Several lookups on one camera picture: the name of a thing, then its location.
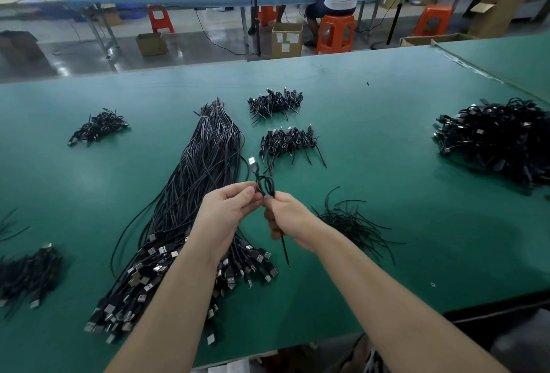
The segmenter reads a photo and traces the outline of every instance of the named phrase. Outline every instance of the green table surface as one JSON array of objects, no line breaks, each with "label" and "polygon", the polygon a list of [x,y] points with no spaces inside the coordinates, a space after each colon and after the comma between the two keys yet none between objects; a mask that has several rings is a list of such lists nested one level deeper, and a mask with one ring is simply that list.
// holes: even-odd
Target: green table surface
[{"label": "green table surface", "polygon": [[[251,126],[247,98],[283,86],[304,92],[300,114]],[[334,201],[367,200],[364,215],[393,228],[387,239],[407,243],[393,246],[395,266],[385,253],[383,268],[440,313],[550,287],[548,189],[522,196],[497,177],[453,166],[432,140],[440,114],[521,92],[431,47],[6,84],[0,91],[0,213],[18,207],[15,219],[31,225],[1,243],[0,255],[53,242],[68,266],[42,306],[25,304],[0,321],[2,372],[106,366],[118,346],[82,329],[111,286],[111,251],[176,166],[197,124],[193,111],[216,96],[244,132],[245,157],[258,154],[269,128],[313,124],[328,169],[314,154],[313,166],[299,154],[291,168],[287,157],[277,163],[276,188],[317,209],[336,186]],[[124,115],[131,130],[68,147],[73,131],[102,107]],[[240,284],[224,299],[219,342],[208,347],[203,339],[195,365],[360,330],[314,255],[289,241],[286,267],[261,212],[242,228],[273,253],[279,275],[251,289]]]},{"label": "green table surface", "polygon": [[438,45],[478,69],[550,102],[550,32]]}]

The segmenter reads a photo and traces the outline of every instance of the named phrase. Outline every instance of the red plastic stool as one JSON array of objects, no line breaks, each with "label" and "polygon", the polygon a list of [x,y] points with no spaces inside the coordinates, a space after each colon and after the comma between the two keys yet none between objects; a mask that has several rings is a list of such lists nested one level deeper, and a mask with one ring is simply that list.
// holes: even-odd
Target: red plastic stool
[{"label": "red plastic stool", "polygon": [[[330,35],[323,39],[323,30],[326,26],[330,27]],[[349,52],[351,51],[351,43],[353,42],[353,29],[355,26],[355,18],[353,15],[346,17],[333,17],[325,15],[319,26],[319,40],[317,41],[317,49],[315,54],[330,54],[334,52]],[[345,29],[349,27],[349,37],[344,40]]]},{"label": "red plastic stool", "polygon": [[[451,6],[440,5],[428,5],[424,8],[424,11],[418,22],[416,28],[412,33],[413,36],[442,36],[447,30],[450,17],[453,14],[453,8]],[[439,23],[433,30],[427,30],[426,25],[430,19],[437,18]]]},{"label": "red plastic stool", "polygon": [[[147,8],[149,8],[149,20],[151,21],[151,28],[153,29],[154,33],[158,33],[159,29],[164,28],[168,28],[170,32],[175,32],[174,26],[170,21],[170,17],[168,16],[168,12],[166,11],[166,9],[163,9],[163,7],[159,5],[147,5]],[[162,18],[155,18],[155,11],[153,11],[153,9],[161,11]]]},{"label": "red plastic stool", "polygon": [[270,21],[275,21],[277,19],[278,13],[278,6],[276,6],[275,9],[273,9],[273,6],[259,6],[258,19],[260,20],[260,25],[266,27]]}]

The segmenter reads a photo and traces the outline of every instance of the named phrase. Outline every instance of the dark shorts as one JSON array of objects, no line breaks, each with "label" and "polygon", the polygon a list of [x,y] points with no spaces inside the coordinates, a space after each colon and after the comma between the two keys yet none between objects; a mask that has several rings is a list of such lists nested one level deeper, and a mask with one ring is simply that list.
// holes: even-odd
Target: dark shorts
[{"label": "dark shorts", "polygon": [[308,7],[306,8],[306,17],[308,19],[322,18],[325,15],[331,15],[334,17],[345,17],[347,15],[353,14],[354,12],[355,8],[342,10],[330,9],[326,7],[325,0],[318,0],[315,3],[308,5]]}]

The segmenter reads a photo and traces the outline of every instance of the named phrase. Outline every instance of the cable bundle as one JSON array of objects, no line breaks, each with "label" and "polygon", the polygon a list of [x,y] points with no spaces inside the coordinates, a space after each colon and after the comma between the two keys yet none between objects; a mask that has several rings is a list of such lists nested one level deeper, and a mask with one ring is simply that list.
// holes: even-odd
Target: cable bundle
[{"label": "cable bundle", "polygon": [[62,257],[46,244],[32,256],[19,259],[0,259],[0,306],[11,305],[4,319],[10,318],[28,296],[30,308],[40,305],[58,282]]},{"label": "cable bundle", "polygon": [[274,92],[271,89],[267,89],[267,96],[260,95],[255,99],[248,98],[248,105],[250,105],[250,113],[254,114],[252,119],[257,115],[259,117],[252,124],[257,123],[261,118],[271,118],[273,114],[281,112],[288,121],[286,113],[291,109],[298,113],[300,104],[304,97],[302,92],[297,93],[294,91],[287,91],[284,89],[284,95],[281,92]]},{"label": "cable bundle", "polygon": [[[359,213],[359,206],[356,206],[355,209],[348,210],[349,203],[366,203],[366,201],[349,199],[346,201],[340,201],[334,205],[333,209],[329,209],[329,196],[332,192],[339,188],[340,186],[328,192],[328,195],[325,197],[325,211],[322,214],[312,207],[317,217],[327,225],[334,228],[336,231],[345,235],[361,250],[370,251],[378,264],[380,264],[380,259],[383,258],[383,256],[376,250],[376,247],[379,246],[387,249],[389,251],[389,255],[392,257],[393,265],[395,265],[395,259],[393,258],[393,253],[389,248],[388,243],[405,243],[396,243],[395,241],[389,241],[382,238],[382,233],[378,229],[391,228],[370,222],[363,215],[361,215],[361,213]],[[345,209],[340,207],[342,204],[345,204]]]},{"label": "cable bundle", "polygon": [[6,216],[4,216],[2,218],[2,220],[0,221],[0,243],[3,242],[3,241],[7,241],[7,240],[10,240],[12,239],[13,237],[17,237],[19,234],[21,233],[24,233],[25,231],[27,231],[29,228],[31,228],[30,226],[27,226],[26,228],[23,228],[22,230],[20,231],[17,231],[15,234],[12,234],[10,235],[9,237],[5,237],[6,235],[10,234],[11,231],[10,231],[10,228],[15,225],[15,223],[17,223],[17,221],[15,222],[8,222],[8,218],[17,210],[14,209],[14,210],[11,210],[8,212],[8,214]]},{"label": "cable bundle", "polygon": [[[139,238],[138,251],[102,298],[85,331],[109,332],[107,343],[131,331],[153,298],[164,274],[185,245],[204,195],[237,182],[244,137],[223,104],[216,99],[201,108],[199,123],[183,150],[180,162],[158,196],[127,225],[111,256],[111,272],[117,248],[128,228],[155,203],[151,219]],[[214,313],[219,297],[233,289],[239,277],[252,286],[252,274],[270,282],[277,274],[270,254],[254,248],[237,230],[229,251],[218,267],[215,289],[205,323],[209,344],[214,342]]]},{"label": "cable bundle", "polygon": [[[323,160],[323,156],[321,155],[321,150],[319,150],[319,146],[317,145],[317,138],[318,137],[313,137],[313,128],[311,124],[307,127],[307,132],[304,130],[300,131],[296,127],[289,127],[288,132],[286,133],[283,130],[283,127],[278,130],[275,129],[273,131],[267,131],[267,135],[262,137],[260,141],[260,156],[264,166],[267,167],[266,171],[271,174],[271,171],[275,167],[275,159],[283,156],[285,153],[289,153],[292,156],[292,162],[290,164],[292,166],[294,164],[294,159],[296,158],[295,153],[299,149],[302,149],[305,152],[307,162],[313,165],[309,155],[307,154],[308,148],[317,148],[323,165],[327,167],[325,160]],[[264,159],[264,155],[266,154],[268,156],[267,165],[266,160]]]},{"label": "cable bundle", "polygon": [[68,146],[76,144],[77,141],[97,141],[100,138],[105,137],[107,134],[111,134],[128,127],[129,125],[124,120],[123,116],[118,116],[116,111],[112,112],[103,108],[103,112],[97,116],[90,115],[88,122],[72,134],[72,137],[69,139]]},{"label": "cable bundle", "polygon": [[434,137],[441,155],[461,154],[467,163],[497,171],[521,185],[528,194],[535,183],[550,182],[550,114],[532,100],[512,98],[506,105],[471,105],[443,124]]}]

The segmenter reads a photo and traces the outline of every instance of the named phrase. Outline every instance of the gray concrete floor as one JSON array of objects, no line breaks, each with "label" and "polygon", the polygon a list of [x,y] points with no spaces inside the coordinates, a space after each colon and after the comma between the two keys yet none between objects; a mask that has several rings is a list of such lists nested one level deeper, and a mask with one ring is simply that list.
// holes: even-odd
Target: gray concrete floor
[{"label": "gray concrete floor", "polygon": [[[469,22],[462,17],[462,13],[470,1],[460,0],[447,33],[467,31]],[[439,2],[452,3],[452,0],[440,0]],[[542,3],[543,1],[526,4],[517,16],[530,17],[535,15]],[[363,21],[360,25],[362,30],[365,30],[369,25],[373,7],[374,4],[372,3],[365,6]],[[423,8],[423,6],[404,6],[395,29],[393,41],[398,42],[399,38],[409,36],[413,32]],[[380,8],[374,24],[376,27],[372,30],[370,38],[367,39],[365,32],[356,32],[353,50],[367,50],[372,42],[385,41],[394,13],[395,9],[386,11]],[[167,35],[167,55],[141,56],[135,42],[135,36],[140,33],[151,32],[149,19],[145,16],[140,19],[125,20],[123,24],[113,27],[120,49],[113,49],[111,59],[107,60],[99,45],[93,39],[93,34],[86,23],[74,22],[72,19],[51,19],[43,12],[36,12],[33,9],[3,11],[0,14],[3,28],[31,32],[37,37],[46,58],[36,63],[12,66],[0,56],[0,82],[7,83],[106,72],[117,73],[128,70],[155,69],[200,63],[246,61],[247,53],[245,52],[240,10],[238,8],[225,12],[216,9],[169,11],[169,14],[176,33]],[[303,21],[303,18],[299,9],[295,6],[287,6],[283,21],[300,22]],[[247,24],[250,25],[248,9]],[[305,40],[310,38],[310,34],[305,23],[304,27],[306,30]],[[271,53],[271,28],[272,24],[260,29],[261,51],[267,55]],[[508,35],[538,33],[549,28],[550,21],[548,19],[544,23],[512,23]],[[248,40],[250,50],[256,52],[255,37],[250,36]],[[302,48],[302,56],[312,54],[312,49]]]}]

